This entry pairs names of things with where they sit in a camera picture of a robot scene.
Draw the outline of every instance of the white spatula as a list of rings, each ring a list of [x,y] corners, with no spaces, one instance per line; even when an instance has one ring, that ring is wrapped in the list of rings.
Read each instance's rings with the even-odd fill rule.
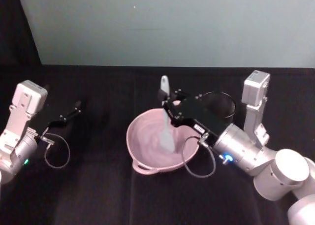
[[[169,90],[169,83],[168,83],[167,76],[162,76],[161,78],[161,90],[166,92],[167,95],[169,96],[170,90]],[[173,153],[175,151],[175,143],[174,143],[173,136],[168,128],[168,115],[165,111],[163,112],[163,116],[164,116],[164,129],[160,135],[160,144],[161,144],[161,147]]]

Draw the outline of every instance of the metal bracket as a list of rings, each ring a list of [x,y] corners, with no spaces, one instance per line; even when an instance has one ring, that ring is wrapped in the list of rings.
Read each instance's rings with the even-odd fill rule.
[[[254,71],[245,80],[242,95],[242,103],[247,105],[244,131],[259,149],[264,147],[269,140],[269,134],[261,123],[267,102],[269,80],[269,73]]]
[[[203,147],[205,147],[205,148],[208,148],[209,147],[209,145],[208,145],[208,143],[206,142],[206,140],[208,139],[208,137],[209,137],[209,133],[204,133],[202,136],[201,136],[201,138],[198,140],[198,144],[199,145],[202,145]]]
[[[48,143],[49,146],[50,146],[50,145],[54,145],[54,143],[55,143],[53,140],[48,139],[48,138],[45,137],[45,136],[41,136],[40,139],[41,139],[42,141]]]

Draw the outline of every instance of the bowl handle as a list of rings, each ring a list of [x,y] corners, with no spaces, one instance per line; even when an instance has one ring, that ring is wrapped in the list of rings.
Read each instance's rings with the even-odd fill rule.
[[[140,165],[137,161],[132,162],[133,169],[143,175],[152,175],[155,173],[158,173],[158,170],[156,168],[147,168],[145,166]]]

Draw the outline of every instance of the black fabric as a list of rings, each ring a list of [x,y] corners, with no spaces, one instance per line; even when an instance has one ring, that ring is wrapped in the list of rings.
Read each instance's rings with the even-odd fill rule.
[[[20,0],[0,0],[0,64],[40,64]]]
[[[193,178],[184,168],[143,176],[133,171],[126,148],[132,119],[160,107],[157,90],[162,75],[168,76],[172,88],[188,93],[228,93],[237,102],[235,121],[242,126],[243,82],[253,70],[3,66],[2,129],[16,84],[25,79],[50,85],[46,106],[31,125],[35,129],[67,112],[78,99],[86,100],[87,106],[80,118],[59,131],[71,146],[66,169],[48,168],[37,154],[2,187],[1,225],[288,225],[286,212],[294,197],[262,199],[252,178],[233,165],[218,163],[215,175],[207,179]],[[271,135],[269,147],[291,148],[315,159],[314,70],[260,70],[272,74],[263,120]],[[196,173],[208,173],[209,155],[200,149],[189,166]]]

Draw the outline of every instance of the black curtain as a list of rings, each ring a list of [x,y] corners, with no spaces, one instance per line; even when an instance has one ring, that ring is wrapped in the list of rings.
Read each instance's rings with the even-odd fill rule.
[[[41,64],[20,0],[0,0],[0,64]]]

